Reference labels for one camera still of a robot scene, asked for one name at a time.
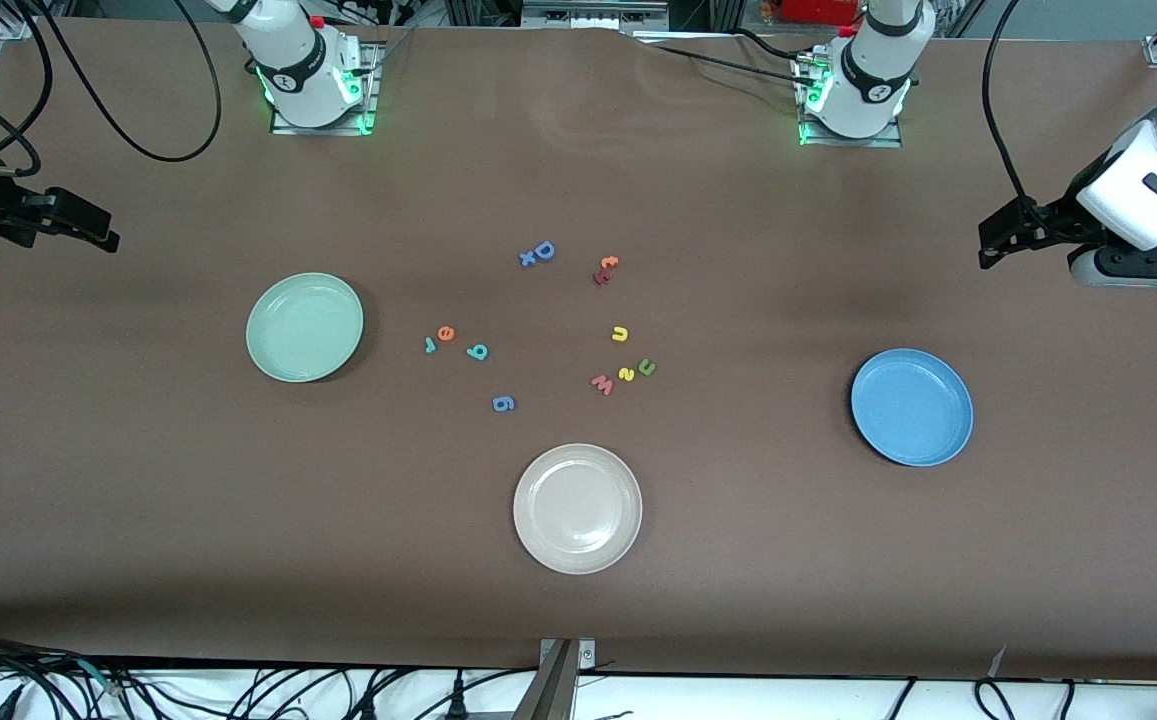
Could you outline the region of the blue round plate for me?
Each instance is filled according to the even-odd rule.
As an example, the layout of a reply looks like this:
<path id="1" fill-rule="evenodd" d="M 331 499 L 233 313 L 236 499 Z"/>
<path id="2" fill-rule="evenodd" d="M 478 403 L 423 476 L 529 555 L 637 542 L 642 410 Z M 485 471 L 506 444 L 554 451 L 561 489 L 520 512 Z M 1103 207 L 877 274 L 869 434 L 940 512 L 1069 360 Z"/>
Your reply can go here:
<path id="1" fill-rule="evenodd" d="M 849 410 L 874 451 L 911 468 L 955 460 L 974 433 L 974 401 L 961 375 L 918 348 L 889 348 L 863 361 Z"/>

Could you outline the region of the pale green round plate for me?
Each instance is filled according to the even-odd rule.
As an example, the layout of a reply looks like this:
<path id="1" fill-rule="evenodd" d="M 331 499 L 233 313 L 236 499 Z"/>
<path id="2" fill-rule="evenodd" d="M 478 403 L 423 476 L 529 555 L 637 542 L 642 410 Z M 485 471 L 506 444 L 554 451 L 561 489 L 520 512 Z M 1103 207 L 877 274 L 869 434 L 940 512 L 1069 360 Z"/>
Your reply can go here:
<path id="1" fill-rule="evenodd" d="M 344 279 L 308 272 L 282 278 L 255 301 L 245 343 L 255 368 L 286 383 L 327 379 L 366 333 L 366 310 Z"/>

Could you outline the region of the red box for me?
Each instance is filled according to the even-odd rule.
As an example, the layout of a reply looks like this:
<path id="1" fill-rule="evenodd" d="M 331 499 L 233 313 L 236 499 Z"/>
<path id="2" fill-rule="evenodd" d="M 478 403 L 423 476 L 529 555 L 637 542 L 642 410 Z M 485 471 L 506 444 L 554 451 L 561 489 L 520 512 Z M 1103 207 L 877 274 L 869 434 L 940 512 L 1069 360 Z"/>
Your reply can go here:
<path id="1" fill-rule="evenodd" d="M 849 25 L 863 0 L 778 0 L 776 19 L 806 25 Z"/>

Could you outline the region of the grey metal equipment box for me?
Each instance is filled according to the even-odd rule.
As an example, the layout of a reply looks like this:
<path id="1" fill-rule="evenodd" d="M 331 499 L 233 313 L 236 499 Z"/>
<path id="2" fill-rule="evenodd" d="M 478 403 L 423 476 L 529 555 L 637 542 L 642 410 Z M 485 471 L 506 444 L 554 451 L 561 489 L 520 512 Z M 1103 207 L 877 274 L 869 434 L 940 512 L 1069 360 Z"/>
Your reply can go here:
<path id="1" fill-rule="evenodd" d="M 526 29 L 614 29 L 668 32 L 668 0 L 522 0 L 519 27 Z"/>

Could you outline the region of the beige round plate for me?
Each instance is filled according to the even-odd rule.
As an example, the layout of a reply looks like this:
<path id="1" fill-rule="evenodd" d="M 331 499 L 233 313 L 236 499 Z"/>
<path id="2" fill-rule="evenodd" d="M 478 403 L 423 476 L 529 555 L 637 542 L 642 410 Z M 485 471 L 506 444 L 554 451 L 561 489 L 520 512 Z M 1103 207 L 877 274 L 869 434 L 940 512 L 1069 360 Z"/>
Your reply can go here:
<path id="1" fill-rule="evenodd" d="M 519 544 L 543 568 L 583 576 L 613 568 L 638 541 L 643 495 L 636 473 L 609 448 L 568 443 L 541 451 L 519 475 L 511 515 Z"/>

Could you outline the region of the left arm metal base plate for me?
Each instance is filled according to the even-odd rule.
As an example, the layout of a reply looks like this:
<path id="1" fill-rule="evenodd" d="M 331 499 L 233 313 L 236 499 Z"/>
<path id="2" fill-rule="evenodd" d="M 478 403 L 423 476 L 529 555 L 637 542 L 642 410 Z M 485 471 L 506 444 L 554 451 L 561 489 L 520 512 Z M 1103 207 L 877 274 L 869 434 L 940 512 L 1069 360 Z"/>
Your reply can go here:
<path id="1" fill-rule="evenodd" d="M 796 90 L 801 145 L 898 149 L 902 146 L 898 115 L 911 79 L 892 85 L 856 87 L 830 46 L 819 45 L 789 61 Z"/>

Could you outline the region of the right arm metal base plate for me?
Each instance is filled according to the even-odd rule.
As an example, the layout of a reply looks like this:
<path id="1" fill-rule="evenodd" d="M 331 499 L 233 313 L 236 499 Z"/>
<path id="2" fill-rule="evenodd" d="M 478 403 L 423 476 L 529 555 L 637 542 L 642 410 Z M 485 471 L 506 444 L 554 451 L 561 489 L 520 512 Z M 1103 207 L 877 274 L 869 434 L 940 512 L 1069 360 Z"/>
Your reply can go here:
<path id="1" fill-rule="evenodd" d="M 383 78 L 385 42 L 322 29 L 325 59 L 302 82 L 261 69 L 275 135 L 371 135 Z"/>

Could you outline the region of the metal table edge bracket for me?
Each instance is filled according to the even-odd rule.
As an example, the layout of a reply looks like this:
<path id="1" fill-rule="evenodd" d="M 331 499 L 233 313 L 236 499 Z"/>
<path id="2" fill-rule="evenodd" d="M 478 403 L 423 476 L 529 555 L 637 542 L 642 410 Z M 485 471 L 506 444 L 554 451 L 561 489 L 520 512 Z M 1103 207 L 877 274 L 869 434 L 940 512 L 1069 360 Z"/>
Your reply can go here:
<path id="1" fill-rule="evenodd" d="M 543 639 L 540 664 L 511 720 L 572 720 L 578 674 L 595 664 L 595 638 Z"/>

